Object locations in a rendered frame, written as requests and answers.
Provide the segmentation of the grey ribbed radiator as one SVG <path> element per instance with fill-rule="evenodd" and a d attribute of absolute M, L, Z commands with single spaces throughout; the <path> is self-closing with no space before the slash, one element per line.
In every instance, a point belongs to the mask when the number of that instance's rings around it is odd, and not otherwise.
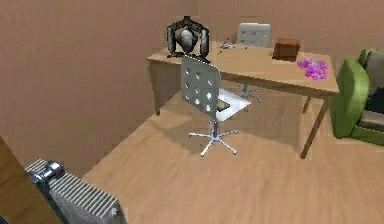
<path fill-rule="evenodd" d="M 66 172 L 57 161 L 38 159 L 26 171 L 62 224 L 127 224 L 115 196 Z"/>

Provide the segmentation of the brown box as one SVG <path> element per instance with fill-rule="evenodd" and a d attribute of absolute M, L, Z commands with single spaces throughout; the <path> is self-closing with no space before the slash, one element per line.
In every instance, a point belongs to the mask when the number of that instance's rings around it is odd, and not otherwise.
<path fill-rule="evenodd" d="M 300 41 L 296 39 L 280 38 L 274 45 L 272 58 L 295 62 L 300 49 Z"/>

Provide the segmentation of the white perforated swivel chair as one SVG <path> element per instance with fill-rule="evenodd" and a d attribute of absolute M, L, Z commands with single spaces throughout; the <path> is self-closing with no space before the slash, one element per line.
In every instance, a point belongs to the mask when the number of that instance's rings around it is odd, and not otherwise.
<path fill-rule="evenodd" d="M 241 23 L 238 27 L 236 47 L 247 49 L 253 47 L 266 47 L 270 42 L 271 25 L 262 23 Z M 247 84 L 238 84 L 230 88 L 232 93 L 240 97 L 250 98 L 260 103 L 261 99 L 256 96 L 259 88 L 249 87 Z"/>
<path fill-rule="evenodd" d="M 223 136 L 237 134 L 237 130 L 218 132 L 220 122 L 233 117 L 248 107 L 251 102 L 220 87 L 220 70 L 195 57 L 184 55 L 181 60 L 180 88 L 183 100 L 210 118 L 209 134 L 193 133 L 189 137 L 206 137 L 209 142 L 200 153 L 204 157 L 214 142 L 220 142 L 234 155 L 238 151 L 222 140 Z"/>

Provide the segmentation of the purple flower bunch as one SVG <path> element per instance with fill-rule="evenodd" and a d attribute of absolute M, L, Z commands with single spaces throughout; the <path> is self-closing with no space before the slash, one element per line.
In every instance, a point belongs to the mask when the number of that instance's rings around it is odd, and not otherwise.
<path fill-rule="evenodd" d="M 328 66 L 322 60 L 317 61 L 305 58 L 298 61 L 297 66 L 305 72 L 306 77 L 310 77 L 313 80 L 321 80 L 328 77 Z"/>

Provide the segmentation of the light wooden desk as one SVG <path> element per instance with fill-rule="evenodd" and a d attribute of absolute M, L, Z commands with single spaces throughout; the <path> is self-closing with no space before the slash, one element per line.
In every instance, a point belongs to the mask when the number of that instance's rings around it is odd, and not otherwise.
<path fill-rule="evenodd" d="M 243 49 L 236 47 L 226 49 L 220 55 L 220 44 L 213 41 L 208 60 L 216 66 L 223 80 L 234 83 L 253 85 L 265 89 L 281 91 L 285 93 L 306 96 L 310 99 L 318 98 L 327 101 L 329 97 L 336 95 L 339 89 L 327 55 L 301 52 L 298 57 L 307 57 L 324 61 L 328 66 L 328 77 L 318 81 L 312 81 L 304 75 L 294 62 L 284 62 L 272 58 L 271 48 L 248 47 Z M 147 58 L 150 80 L 156 82 L 154 66 L 156 64 L 179 65 L 182 57 L 168 58 L 164 50 Z"/>

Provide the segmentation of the small dark pens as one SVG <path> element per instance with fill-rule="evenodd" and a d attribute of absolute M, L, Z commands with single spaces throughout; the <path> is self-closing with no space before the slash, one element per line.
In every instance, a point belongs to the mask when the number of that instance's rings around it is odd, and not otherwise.
<path fill-rule="evenodd" d="M 222 45 L 219 47 L 221 50 L 219 51 L 218 55 L 220 55 L 225 49 L 233 49 L 235 48 L 235 45 L 233 43 L 229 42 L 230 38 L 228 37 Z"/>

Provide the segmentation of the dark grey ape statue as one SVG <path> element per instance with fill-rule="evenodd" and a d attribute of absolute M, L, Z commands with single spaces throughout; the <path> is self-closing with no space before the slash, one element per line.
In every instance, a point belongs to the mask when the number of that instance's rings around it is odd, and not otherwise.
<path fill-rule="evenodd" d="M 209 54 L 209 30 L 202 24 L 184 16 L 167 27 L 168 58 L 190 55 L 205 63 Z"/>

